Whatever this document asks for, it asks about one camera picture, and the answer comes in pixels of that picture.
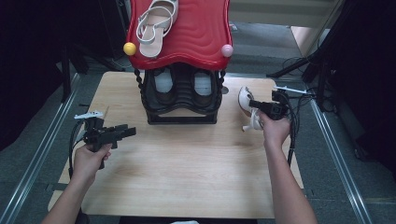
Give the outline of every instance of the red lid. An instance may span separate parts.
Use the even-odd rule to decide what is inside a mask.
[[[149,0],[132,0],[132,18],[126,42],[136,45],[136,54],[129,57],[137,69],[154,69],[171,63],[188,63],[206,70],[225,69],[230,58],[224,57],[221,48],[232,45],[228,23],[230,0],[179,0],[177,20],[169,34],[163,38],[163,48],[155,59],[143,56],[136,37],[139,16],[151,3]]]

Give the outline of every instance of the person's left hand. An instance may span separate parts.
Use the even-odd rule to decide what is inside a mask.
[[[111,155],[112,144],[103,145],[97,152],[91,152],[92,145],[84,145],[76,149],[72,180],[90,187],[95,180],[96,172],[102,162]]]

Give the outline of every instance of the wooden table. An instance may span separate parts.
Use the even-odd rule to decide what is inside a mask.
[[[243,133],[249,123],[237,103],[242,86],[256,100],[271,101],[275,82],[225,77],[217,124],[148,125],[132,73],[105,73],[90,111],[107,114],[105,126],[128,124],[137,134],[119,141],[87,193],[90,215],[142,217],[273,218],[271,183],[261,131]],[[171,112],[172,114],[189,111]],[[290,140],[284,144],[285,153]],[[60,183],[68,183],[68,163]],[[291,169],[303,183],[297,161]],[[62,192],[56,190],[53,206]]]

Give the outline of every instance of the person's right hand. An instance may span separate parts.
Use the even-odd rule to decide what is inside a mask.
[[[282,148],[290,132],[290,121],[287,118],[272,120],[259,110],[262,122],[265,148]]]
[[[112,144],[103,145],[97,152],[91,152],[92,145],[84,145],[76,150],[74,159],[74,172],[72,180],[89,187],[96,176],[96,172],[102,162],[111,155]]]

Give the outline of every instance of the white sandal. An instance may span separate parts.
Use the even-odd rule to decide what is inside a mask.
[[[140,53],[155,58],[163,48],[163,38],[177,19],[178,0],[154,0],[148,10],[139,17],[136,36]]]
[[[242,87],[238,94],[238,103],[242,111],[250,117],[249,125],[242,127],[242,131],[247,131],[250,129],[262,130],[262,123],[258,115],[259,109],[249,106],[250,100],[254,100],[253,94],[248,89],[248,87]]]

